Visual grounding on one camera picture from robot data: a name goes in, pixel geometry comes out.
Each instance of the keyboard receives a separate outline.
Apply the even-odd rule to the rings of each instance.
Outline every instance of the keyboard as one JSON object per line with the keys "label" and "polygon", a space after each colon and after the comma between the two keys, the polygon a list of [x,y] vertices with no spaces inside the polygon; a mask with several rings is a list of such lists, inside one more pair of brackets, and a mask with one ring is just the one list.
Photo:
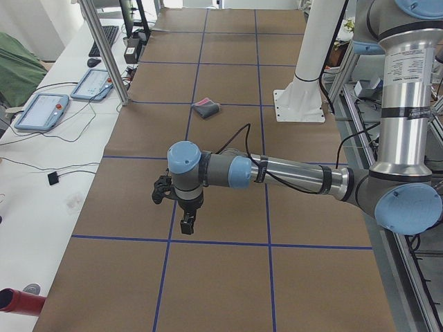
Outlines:
{"label": "keyboard", "polygon": [[[112,46],[118,34],[118,26],[102,26],[102,28],[109,45]],[[94,45],[89,51],[89,57],[99,57],[99,56],[100,56],[100,51],[98,50],[97,44],[94,42]]]}

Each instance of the floor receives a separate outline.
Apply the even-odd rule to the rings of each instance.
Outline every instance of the floor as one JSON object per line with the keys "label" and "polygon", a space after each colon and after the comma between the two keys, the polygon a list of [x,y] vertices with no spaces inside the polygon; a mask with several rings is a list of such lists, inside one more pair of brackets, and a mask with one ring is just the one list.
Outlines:
{"label": "floor", "polygon": [[[34,331],[395,330],[355,207],[209,187],[185,236],[179,207],[150,199],[171,144],[217,150],[247,122],[255,153],[334,162],[333,116],[275,121],[272,93],[292,80],[304,30],[294,10],[161,13]],[[190,111],[204,97],[221,103],[207,120]]]}

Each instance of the tablet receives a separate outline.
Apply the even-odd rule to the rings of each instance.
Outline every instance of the tablet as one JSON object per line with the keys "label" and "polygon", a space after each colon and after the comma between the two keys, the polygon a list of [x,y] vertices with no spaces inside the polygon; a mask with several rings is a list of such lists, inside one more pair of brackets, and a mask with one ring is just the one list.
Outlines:
{"label": "tablet", "polygon": [[90,68],[71,93],[73,99],[100,101],[112,89],[106,70]]}
{"label": "tablet", "polygon": [[55,126],[68,106],[69,96],[38,93],[14,124],[17,129],[48,131]]}

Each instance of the computer mouse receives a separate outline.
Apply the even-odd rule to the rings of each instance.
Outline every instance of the computer mouse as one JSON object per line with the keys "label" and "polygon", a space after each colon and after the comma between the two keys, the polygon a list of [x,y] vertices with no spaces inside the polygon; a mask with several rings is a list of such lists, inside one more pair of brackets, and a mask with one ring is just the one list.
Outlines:
{"label": "computer mouse", "polygon": [[91,59],[88,59],[87,65],[89,68],[97,66],[99,63],[101,63],[102,60],[100,59],[94,59],[93,57]]}

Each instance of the robotic arm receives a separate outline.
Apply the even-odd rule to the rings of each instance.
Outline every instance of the robotic arm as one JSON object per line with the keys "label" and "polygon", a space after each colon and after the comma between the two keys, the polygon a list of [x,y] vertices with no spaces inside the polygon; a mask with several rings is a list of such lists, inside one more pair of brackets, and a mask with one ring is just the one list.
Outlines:
{"label": "robotic arm", "polygon": [[154,184],[154,202],[177,200],[184,210],[182,233],[192,234],[204,187],[245,188],[255,181],[330,194],[399,234],[425,231],[442,214],[442,200],[429,185],[432,174],[424,164],[431,71],[435,47],[443,39],[442,19],[441,0],[358,2],[355,39],[368,48],[378,43],[386,52],[379,157],[369,170],[330,169],[232,149],[213,154],[184,141],[168,151],[171,176]]}

